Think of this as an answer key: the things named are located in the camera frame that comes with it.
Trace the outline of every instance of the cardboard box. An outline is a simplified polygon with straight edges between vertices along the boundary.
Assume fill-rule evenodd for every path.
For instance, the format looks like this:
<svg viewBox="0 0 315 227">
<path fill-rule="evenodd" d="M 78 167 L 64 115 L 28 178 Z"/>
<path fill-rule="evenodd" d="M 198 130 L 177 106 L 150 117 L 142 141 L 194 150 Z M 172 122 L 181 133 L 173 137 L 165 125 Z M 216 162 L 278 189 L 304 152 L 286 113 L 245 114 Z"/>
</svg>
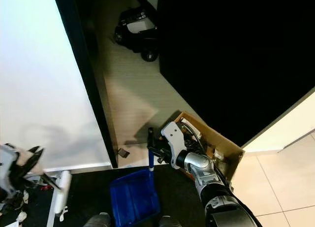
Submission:
<svg viewBox="0 0 315 227">
<path fill-rule="evenodd" d="M 237 146 L 232 141 L 228 140 L 224 136 L 222 136 L 220 133 L 215 131 L 214 129 L 207 126 L 205 123 L 198 121 L 193 115 L 182 112 L 175 120 L 174 122 L 180 122 L 182 118 L 185 118 L 188 120 L 193 126 L 196 127 L 201 132 L 201 137 L 206 140 L 208 144 L 211 144 L 211 148 L 217 149 L 219 152 L 221 152 L 225 159 L 224 165 L 226 167 L 224 169 L 220 168 L 222 173 L 226 176 L 226 178 L 231 181 L 234 172 L 237 168 L 237 165 L 241 161 L 244 151 Z M 213 156 L 213 149 L 207 150 L 207 155 L 209 157 Z"/>
</svg>

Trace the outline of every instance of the blue plastic bin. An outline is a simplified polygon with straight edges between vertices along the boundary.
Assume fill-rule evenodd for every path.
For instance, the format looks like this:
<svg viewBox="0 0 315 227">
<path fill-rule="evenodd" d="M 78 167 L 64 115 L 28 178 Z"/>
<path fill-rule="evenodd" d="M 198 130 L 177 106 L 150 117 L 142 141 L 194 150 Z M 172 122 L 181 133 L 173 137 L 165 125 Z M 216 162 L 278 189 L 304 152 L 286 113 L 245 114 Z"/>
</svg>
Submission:
<svg viewBox="0 0 315 227">
<path fill-rule="evenodd" d="M 133 226 L 160 212 L 153 182 L 153 154 L 150 151 L 149 167 L 151 169 L 134 172 L 111 183 L 116 227 Z"/>
</svg>

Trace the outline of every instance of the white wall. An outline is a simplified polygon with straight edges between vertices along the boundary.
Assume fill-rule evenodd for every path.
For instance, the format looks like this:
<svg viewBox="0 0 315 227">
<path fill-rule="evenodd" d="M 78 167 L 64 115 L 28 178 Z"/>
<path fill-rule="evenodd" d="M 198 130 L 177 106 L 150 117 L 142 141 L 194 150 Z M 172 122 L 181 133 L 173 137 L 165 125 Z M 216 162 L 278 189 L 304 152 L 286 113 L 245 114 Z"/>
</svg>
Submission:
<svg viewBox="0 0 315 227">
<path fill-rule="evenodd" d="M 315 92 L 246 145 L 244 150 L 246 152 L 280 150 L 313 129 L 315 129 Z"/>
<path fill-rule="evenodd" d="M 55 0 L 0 0 L 0 143 L 45 168 L 109 162 Z"/>
</svg>

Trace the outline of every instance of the black cable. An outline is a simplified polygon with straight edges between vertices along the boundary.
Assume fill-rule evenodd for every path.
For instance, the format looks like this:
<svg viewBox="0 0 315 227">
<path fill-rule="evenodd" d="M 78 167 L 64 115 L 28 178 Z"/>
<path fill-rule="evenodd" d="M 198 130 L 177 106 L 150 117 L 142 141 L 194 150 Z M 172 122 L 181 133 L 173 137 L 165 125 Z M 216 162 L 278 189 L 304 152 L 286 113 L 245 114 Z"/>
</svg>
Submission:
<svg viewBox="0 0 315 227">
<path fill-rule="evenodd" d="M 201 149 L 203 150 L 204 153 L 206 153 L 206 149 L 202 146 L 202 144 L 201 144 L 199 138 L 197 137 L 197 135 L 196 135 L 196 133 L 193 131 L 193 129 L 192 129 L 188 124 L 186 124 L 186 123 L 184 123 L 184 122 L 179 122 L 179 123 L 183 124 L 183 125 L 189 130 L 189 132 L 191 132 L 191 133 L 194 135 L 194 137 L 197 139 L 197 142 L 199 143 Z"/>
</svg>

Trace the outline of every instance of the hallway floor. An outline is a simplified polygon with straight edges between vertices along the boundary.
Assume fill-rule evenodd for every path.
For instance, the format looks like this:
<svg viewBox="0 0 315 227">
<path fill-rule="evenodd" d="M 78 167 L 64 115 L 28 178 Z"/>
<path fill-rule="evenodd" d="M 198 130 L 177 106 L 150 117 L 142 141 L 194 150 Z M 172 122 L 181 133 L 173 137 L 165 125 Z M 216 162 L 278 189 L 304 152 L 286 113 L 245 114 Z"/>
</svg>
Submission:
<svg viewBox="0 0 315 227">
<path fill-rule="evenodd" d="M 235 194 L 264 227 L 315 226 L 315 132 L 277 154 L 246 156 Z"/>
</svg>

